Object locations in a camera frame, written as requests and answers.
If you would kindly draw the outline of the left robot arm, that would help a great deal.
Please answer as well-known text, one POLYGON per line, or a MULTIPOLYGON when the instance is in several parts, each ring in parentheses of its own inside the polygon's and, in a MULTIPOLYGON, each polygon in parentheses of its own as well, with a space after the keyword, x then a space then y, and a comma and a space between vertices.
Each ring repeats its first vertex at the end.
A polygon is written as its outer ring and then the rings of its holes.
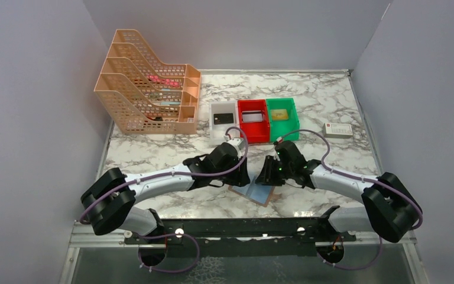
POLYGON ((215 180, 238 187, 250 184, 247 145, 243 139, 232 138, 209 154, 152 173, 125 175, 118 167, 108 170, 81 196, 85 210, 80 222, 90 224, 96 235, 121 228, 155 243, 162 235, 158 214, 153 209, 134 208, 134 205, 172 192, 213 186, 215 180))

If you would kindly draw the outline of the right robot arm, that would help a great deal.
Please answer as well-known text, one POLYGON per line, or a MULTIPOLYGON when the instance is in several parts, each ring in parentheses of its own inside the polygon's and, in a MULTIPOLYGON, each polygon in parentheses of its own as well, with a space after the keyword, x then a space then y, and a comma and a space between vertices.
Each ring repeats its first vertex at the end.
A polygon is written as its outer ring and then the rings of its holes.
POLYGON ((328 209, 317 225, 318 235, 331 241, 347 231, 370 231, 391 243, 399 242, 406 232, 421 224, 421 207, 399 178, 389 172, 381 176, 360 176, 307 160, 291 141, 275 146, 275 155, 267 156, 255 182, 282 186, 287 180, 302 188, 321 189, 351 198, 356 207, 328 209))

